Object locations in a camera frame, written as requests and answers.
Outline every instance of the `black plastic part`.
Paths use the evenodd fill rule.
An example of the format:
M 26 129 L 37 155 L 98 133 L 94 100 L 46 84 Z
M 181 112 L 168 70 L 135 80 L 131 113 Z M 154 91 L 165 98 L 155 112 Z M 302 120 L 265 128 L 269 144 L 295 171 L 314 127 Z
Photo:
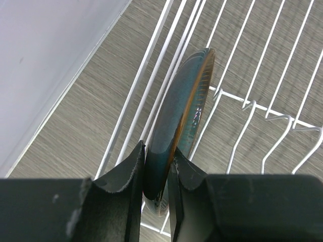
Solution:
M 307 175 L 207 175 L 179 150 L 172 241 L 323 241 L 323 186 Z
M 86 179 L 0 180 L 0 241 L 139 241 L 144 144 Z

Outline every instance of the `white wall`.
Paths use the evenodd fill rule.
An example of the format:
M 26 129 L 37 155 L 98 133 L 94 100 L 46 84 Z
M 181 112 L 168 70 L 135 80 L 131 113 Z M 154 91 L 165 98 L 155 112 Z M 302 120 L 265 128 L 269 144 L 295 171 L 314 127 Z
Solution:
M 0 177 L 130 0 L 0 0 Z

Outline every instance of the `dark glossy plate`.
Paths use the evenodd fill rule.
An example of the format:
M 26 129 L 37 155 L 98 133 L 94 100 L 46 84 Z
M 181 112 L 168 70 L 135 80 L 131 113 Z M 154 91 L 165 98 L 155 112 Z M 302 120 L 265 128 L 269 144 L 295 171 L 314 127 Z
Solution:
M 144 169 L 143 192 L 158 216 L 168 210 L 167 176 L 176 147 L 188 157 L 203 113 L 213 72 L 214 49 L 192 54 L 178 69 L 161 106 Z

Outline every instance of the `white metal wire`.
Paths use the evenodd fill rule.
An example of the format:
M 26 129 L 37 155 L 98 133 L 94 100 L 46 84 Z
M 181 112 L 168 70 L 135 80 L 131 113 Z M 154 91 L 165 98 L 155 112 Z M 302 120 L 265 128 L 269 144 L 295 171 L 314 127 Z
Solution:
M 276 25 L 277 25 L 277 22 L 278 22 L 278 20 L 279 20 L 279 18 L 281 16 L 281 12 L 282 12 L 283 6 L 285 4 L 285 0 L 281 1 L 280 7 L 279 7 L 278 12 L 277 12 L 276 17 L 275 17 L 275 21 L 274 21 L 274 23 L 273 23 L 273 25 L 271 27 L 271 31 L 270 31 L 270 33 L 268 35 L 267 41 L 266 41 L 265 46 L 263 48 L 261 57 L 259 59 L 259 62 L 257 64 L 257 67 L 256 67 L 255 72 L 253 74 L 252 80 L 251 80 L 251 82 L 249 84 L 248 91 L 247 91 L 245 97 L 242 98 L 242 97 L 236 96 L 234 94 L 231 94 L 229 92 L 226 92 L 221 87 L 221 85 L 222 85 L 222 83 L 224 81 L 225 75 L 227 73 L 227 70 L 228 70 L 228 68 L 230 66 L 231 60 L 232 60 L 232 58 L 234 56 L 234 53 L 235 53 L 235 51 L 237 49 L 238 43 L 240 41 L 240 38 L 241 38 L 241 36 L 242 36 L 242 34 L 244 32 L 245 26 L 246 26 L 246 24 L 248 22 L 249 16 L 250 16 L 250 14 L 251 14 L 251 12 L 253 10 L 255 0 L 252 0 L 251 4 L 249 6 L 248 12 L 247 12 L 247 14 L 246 14 L 246 16 L 244 18 L 244 21 L 243 21 L 243 24 L 241 26 L 240 32 L 239 32 L 239 34 L 237 36 L 237 39 L 235 41 L 235 44 L 233 46 L 233 49 L 231 50 L 229 59 L 226 62 L 226 66 L 225 66 L 224 71 L 222 73 L 222 76 L 221 76 L 221 78 L 219 80 L 219 83 L 218 83 L 218 85 L 216 87 L 210 87 L 209 88 L 210 91 L 213 92 L 213 101 L 214 101 L 214 103 L 213 103 L 213 106 L 212 106 L 212 109 L 211 109 L 210 113 L 207 116 L 206 122 L 204 123 L 204 125 L 203 125 L 203 127 L 201 129 L 201 132 L 199 133 L 198 138 L 197 138 L 197 140 L 196 140 L 196 142 L 194 144 L 192 152 L 191 152 L 191 154 L 189 156 L 190 160 L 192 160 L 192 158 L 193 158 L 193 156 L 194 156 L 194 154 L 195 154 L 195 152 L 197 150 L 197 147 L 200 144 L 202 136 L 205 133 L 205 131 L 207 129 L 207 126 L 208 126 L 210 120 L 212 119 L 212 117 L 213 117 L 213 115 L 214 115 L 214 113 L 215 113 L 215 111 L 216 111 L 216 109 L 218 107 L 220 99 L 223 99 L 224 97 L 231 98 L 231 99 L 234 99 L 236 101 L 242 102 L 242 110 L 250 109 L 249 116 L 248 116 L 247 120 L 245 121 L 245 124 L 242 127 L 242 130 L 241 130 L 241 132 L 240 132 L 240 134 L 239 134 L 239 136 L 238 136 L 238 138 L 237 138 L 237 140 L 236 140 L 236 142 L 235 142 L 235 144 L 234 144 L 234 146 L 232 148 L 232 152 L 231 152 L 231 156 L 230 156 L 230 159 L 229 159 L 229 162 L 228 162 L 226 174 L 228 174 L 230 172 L 237 146 L 238 146 L 240 140 L 242 139 L 246 129 L 248 128 L 248 125 L 249 125 L 249 123 L 250 123 L 256 109 L 265 111 L 264 118 L 265 118 L 266 121 L 271 121 L 271 122 L 275 121 L 275 123 L 276 123 L 277 120 L 279 120 L 279 119 L 287 120 L 285 130 L 283 131 L 281 136 L 277 139 L 277 141 L 273 144 L 273 146 L 268 150 L 267 154 L 264 156 L 264 158 L 262 159 L 262 161 L 260 163 L 260 173 L 261 174 L 265 173 L 265 163 L 266 163 L 268 157 L 274 152 L 274 150 L 279 146 L 279 144 L 285 139 L 285 137 L 289 134 L 289 132 L 294 132 L 294 131 L 296 131 L 296 132 L 313 132 L 313 131 L 316 131 L 319 134 L 316 144 L 308 151 L 308 153 L 304 156 L 304 158 L 291 171 L 292 174 L 295 174 L 297 172 L 297 170 L 308 160 L 308 158 L 320 147 L 321 143 L 323 142 L 323 129 L 322 129 L 322 127 L 316 127 L 316 126 L 314 126 L 312 124 L 308 124 L 306 122 L 303 122 L 303 121 L 299 120 L 299 118 L 300 118 L 301 112 L 303 110 L 303 107 L 305 105 L 305 102 L 307 100 L 307 97 L 309 95 L 309 92 L 310 92 L 311 86 L 313 84 L 313 81 L 315 79 L 315 76 L 317 74 L 317 71 L 319 69 L 319 66 L 320 66 L 320 63 L 321 63 L 321 60 L 322 60 L 322 57 L 323 57 L 323 49 L 322 49 L 322 51 L 320 53 L 320 56 L 319 56 L 319 58 L 317 60 L 317 63 L 315 65 L 315 69 L 314 69 L 314 71 L 313 71 L 313 73 L 311 75 L 311 78 L 309 80 L 306 92 L 305 92 L 305 94 L 303 96 L 302 102 L 301 102 L 301 104 L 300 104 L 300 106 L 298 108 L 298 112 L 297 112 L 297 115 L 295 116 L 295 118 L 291 117 L 290 115 L 286 115 L 284 113 L 280 113 L 280 112 L 277 112 L 275 110 L 272 110 L 273 103 L 274 103 L 274 101 L 276 99 L 276 96 L 277 96 L 279 90 L 280 90 L 280 87 L 281 87 L 281 84 L 282 84 L 282 82 L 283 82 L 283 80 L 285 78 L 286 72 L 287 72 L 288 68 L 290 67 L 292 57 L 294 55 L 295 49 L 296 49 L 296 47 L 298 45 L 298 42 L 300 40 L 300 36 L 302 35 L 304 26 L 307 23 L 307 19 L 308 19 L 308 16 L 310 14 L 310 11 L 312 9 L 314 0 L 309 0 L 308 2 L 309 2 L 309 6 L 308 6 L 308 9 L 307 9 L 307 12 L 306 12 L 305 17 L 304 17 L 304 19 L 302 21 L 302 24 L 301 24 L 301 26 L 299 28 L 298 35 L 297 35 L 297 37 L 295 39 L 293 48 L 292 48 L 292 50 L 291 50 L 291 52 L 289 54 L 288 60 L 287 60 L 287 62 L 285 64 L 283 73 L 282 73 L 282 75 L 281 75 L 281 77 L 280 77 L 280 79 L 278 81 L 278 84 L 277 84 L 275 92 L 274 92 L 274 94 L 273 94 L 273 96 L 271 98 L 271 102 L 270 102 L 269 106 L 265 107 L 265 106 L 262 106 L 262 105 L 259 105 L 258 103 L 256 103 L 255 100 L 251 100 L 251 101 L 248 100 L 248 98 L 249 98 L 251 90 L 252 90 L 252 88 L 253 88 L 253 86 L 254 86 L 254 84 L 256 82 L 256 78 L 258 76 L 259 69 L 260 69 L 260 67 L 262 65 L 262 61 L 264 59 L 264 56 L 265 56 L 265 54 L 266 54 L 266 52 L 268 50 L 268 45 L 269 45 L 269 43 L 270 43 L 270 41 L 272 39 L 274 31 L 276 30 Z M 114 145 L 116 143 L 116 139 L 117 139 L 117 137 L 119 135 L 119 132 L 120 132 L 121 127 L 122 127 L 122 124 L 124 122 L 124 118 L 125 118 L 125 115 L 127 113 L 129 103 L 133 99 L 133 96 L 134 96 L 134 94 L 136 92 L 136 89 L 138 87 L 138 83 L 140 82 L 140 80 L 142 78 L 142 75 L 143 75 L 143 73 L 144 73 L 144 71 L 145 71 L 145 69 L 147 67 L 147 63 L 148 63 L 148 61 L 149 61 L 149 59 L 151 57 L 152 51 L 153 51 L 153 49 L 154 49 L 154 47 L 156 45 L 156 42 L 157 42 L 157 39 L 159 37 L 160 31 L 161 31 L 161 29 L 162 29 L 162 27 L 163 27 L 163 25 L 165 23 L 165 20 L 167 18 L 168 12 L 170 11 L 170 8 L 172 6 L 172 3 L 173 3 L 173 0 L 166 0 L 164 9 L 163 9 L 163 11 L 161 13 L 161 16 L 160 16 L 159 20 L 158 20 L 158 23 L 156 25 L 155 31 L 154 31 L 154 33 L 153 33 L 153 35 L 151 37 L 151 40 L 150 40 L 150 43 L 149 43 L 149 45 L 147 47 L 146 53 L 145 53 L 145 55 L 144 55 L 144 57 L 142 59 L 141 65 L 140 65 L 140 67 L 138 69 L 138 72 L 137 72 L 137 75 L 135 77 L 135 80 L 134 80 L 134 82 L 133 82 L 133 84 L 131 86 L 131 89 L 129 91 L 128 97 L 127 97 L 126 102 L 124 104 L 124 107 L 123 107 L 123 109 L 121 111 L 120 117 L 119 117 L 119 119 L 117 121 L 117 124 L 116 124 L 116 127 L 115 127 L 115 130 L 114 130 L 114 132 L 112 134 L 112 137 L 111 137 L 111 139 L 109 141 L 109 144 L 108 144 L 108 146 L 106 148 L 106 151 L 104 153 L 102 162 L 100 164 L 100 167 L 99 167 L 99 169 L 97 171 L 97 174 L 96 174 L 95 178 L 98 178 L 99 176 L 101 176 L 104 173 L 106 164 L 107 164 L 107 162 L 109 160 L 109 157 L 111 155 L 112 149 L 113 149 L 113 147 L 114 147 Z M 180 65 L 180 63 L 182 61 L 182 58 L 183 58 L 184 53 L 186 51 L 186 48 L 187 48 L 187 46 L 189 44 L 189 41 L 190 41 L 190 39 L 191 39 L 191 37 L 193 35 L 193 32 L 194 32 L 195 27 L 197 25 L 197 22 L 198 22 L 198 20 L 199 20 L 199 18 L 201 16 L 201 13 L 203 11 L 205 3 L 206 3 L 206 0 L 196 0 L 196 2 L 195 2 L 194 8 L 192 10 L 192 13 L 191 13 L 189 19 L 188 19 L 188 22 L 187 22 L 187 25 L 186 25 L 186 27 L 184 29 L 183 35 L 182 35 L 182 37 L 181 37 L 181 39 L 179 41 L 179 44 L 178 44 L 178 47 L 177 47 L 176 52 L 174 54 L 174 57 L 172 59 L 172 62 L 170 64 L 170 66 L 169 66 L 169 69 L 168 69 L 168 71 L 166 73 L 166 76 L 164 78 L 164 81 L 163 81 L 163 83 L 161 85 L 161 88 L 159 90 L 159 93 L 157 95 L 155 103 L 154 103 L 154 105 L 152 107 L 150 115 L 149 115 L 149 117 L 147 119 L 147 122 L 145 124 L 144 129 L 143 129 L 143 132 L 142 132 L 142 134 L 140 136 L 140 140 L 145 140 L 145 137 L 146 137 L 147 131 L 149 129 L 150 123 L 152 121 L 152 118 L 154 117 L 154 115 L 156 113 L 156 110 L 158 108 L 157 113 L 155 115 L 155 119 L 153 121 L 153 124 L 150 127 L 148 137 L 145 140 L 146 144 L 149 142 L 149 140 L 151 138 L 152 130 L 153 130 L 154 124 L 156 122 L 156 117 L 158 116 L 158 113 L 159 113 L 160 105 L 162 104 L 162 102 L 163 102 L 163 100 L 165 98 L 166 92 L 169 89 L 169 86 L 170 86 L 170 84 L 171 84 L 171 82 L 172 82 L 172 80 L 173 80 L 173 78 L 175 76 L 176 70 L 178 69 L 178 67 L 179 67 L 179 65 Z M 122 146 L 122 149 L 121 149 L 121 151 L 119 153 L 116 165 L 119 164 L 123 159 L 123 155 L 124 155 L 124 152 L 125 152 L 125 150 L 127 148 L 128 142 L 129 142 L 129 140 L 131 138 L 131 135 L 132 135 L 133 130 L 135 128 L 136 122 L 137 122 L 137 120 L 139 118 L 139 115 L 141 113 L 141 110 L 143 108 L 143 105 L 145 104 L 145 100 L 146 100 L 147 95 L 149 93 L 149 90 L 150 90 L 150 88 L 152 86 L 152 83 L 154 82 L 154 79 L 155 79 L 155 77 L 157 75 L 157 72 L 158 72 L 158 69 L 159 69 L 159 67 L 161 65 L 161 62 L 162 62 L 162 60 L 164 58 L 164 55 L 165 55 L 165 53 L 167 51 L 167 48 L 168 48 L 169 43 L 171 41 L 171 38 L 172 38 L 172 36 L 174 34 L 175 28 L 177 26 L 177 23 L 178 23 L 179 18 L 180 18 L 181 14 L 182 14 L 182 11 L 184 9 L 185 4 L 186 4 L 186 0 L 182 0 L 181 4 L 180 4 L 180 6 L 179 6 L 179 8 L 177 10 L 176 16 L 175 16 L 175 18 L 173 20 L 172 26 L 171 26 L 171 28 L 169 30 L 169 33 L 168 33 L 168 35 L 166 37 L 166 40 L 165 40 L 164 45 L 162 47 L 162 50 L 161 50 L 161 52 L 159 54 L 159 57 L 158 57 L 158 59 L 156 61 L 155 67 L 154 67 L 154 69 L 152 71 L 152 74 L 151 74 L 150 79 L 148 81 L 147 87 L 146 87 L 146 89 L 144 91 L 143 97 L 142 97 L 142 99 L 140 101 L 140 104 L 139 104 L 139 106 L 137 108 L 137 112 L 135 114 L 133 122 L 131 123 L 131 127 L 130 127 L 128 133 L 127 133 L 127 137 L 126 137 L 125 142 L 124 142 L 124 144 Z M 227 0 L 224 0 L 223 4 L 221 6 L 221 9 L 220 9 L 220 11 L 218 13 L 218 17 L 216 19 L 216 22 L 215 22 L 215 24 L 214 24 L 214 26 L 212 28 L 211 33 L 210 33 L 210 37 L 208 39 L 206 47 L 210 46 L 210 43 L 211 43 L 211 41 L 213 39 L 213 36 L 216 34 L 216 29 L 217 29 L 218 23 L 220 21 L 220 18 L 222 16 L 222 13 L 223 13 L 223 11 L 224 11 L 224 9 L 226 7 L 226 4 L 227 4 Z M 145 207 L 145 202 L 143 202 L 143 204 L 142 204 L 141 212 L 144 211 L 144 207 Z M 169 213 L 165 217 L 165 219 L 163 221 L 163 225 L 161 226 L 160 229 L 158 229 L 156 227 L 153 227 L 153 226 L 151 226 L 149 224 L 143 223 L 143 222 L 141 223 L 141 226 L 144 226 L 144 227 L 149 228 L 149 229 L 151 229 L 153 231 L 156 231 L 156 232 L 158 232 L 160 234 L 163 234 L 163 235 L 166 235 L 166 236 L 170 237 L 171 235 L 169 233 L 165 232 L 165 227 L 166 227 L 168 218 L 169 218 Z

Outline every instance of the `gray wood surface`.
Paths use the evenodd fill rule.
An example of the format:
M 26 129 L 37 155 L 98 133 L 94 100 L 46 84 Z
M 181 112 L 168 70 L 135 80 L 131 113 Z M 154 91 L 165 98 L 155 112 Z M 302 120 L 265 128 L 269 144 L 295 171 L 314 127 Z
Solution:
M 132 1 L 17 165 L 11 177 L 95 175 L 164 2 Z M 227 2 L 211 43 L 211 47 L 217 52 L 213 86 L 216 86 L 221 78 L 250 3 L 251 0 L 228 0 Z M 224 78 L 222 87 L 225 91 L 240 97 L 246 94 L 280 3 L 279 0 L 255 2 Z M 286 1 L 249 100 L 256 100 L 264 106 L 269 105 L 309 3 L 310 0 Z M 139 91 L 131 104 L 132 109 L 124 123 L 108 169 L 111 169 L 116 161 L 179 4 L 179 0 L 174 1 L 169 18 L 140 83 Z M 221 5 L 221 0 L 207 1 L 184 58 L 195 50 L 205 47 Z M 193 6 L 194 1 L 188 0 L 126 155 L 140 137 Z M 304 34 L 300 38 L 291 65 L 274 102 L 273 109 L 276 111 L 293 116 L 297 113 L 323 48 L 322 13 L 323 1 L 316 0 L 305 25 Z M 317 126 L 322 126 L 322 76 L 323 68 L 321 67 L 300 117 L 302 121 Z M 210 92 L 202 124 L 211 109 L 212 94 Z M 228 97 L 220 100 L 216 113 L 193 158 L 193 161 L 206 172 L 225 172 L 231 149 L 249 113 L 249 111 L 242 111 L 241 105 L 242 103 Z M 237 148 L 232 172 L 259 172 L 261 159 L 282 134 L 286 123 L 285 120 L 265 121 L 264 112 L 257 110 Z M 290 132 L 268 159 L 265 171 L 268 173 L 291 172 L 316 140 L 316 132 Z M 322 156 L 322 149 L 318 149 L 301 167 L 299 173 L 323 177 Z M 160 228 L 163 219 L 155 218 L 145 210 L 142 222 Z M 152 230 L 142 228 L 141 241 L 169 241 L 169 239 Z

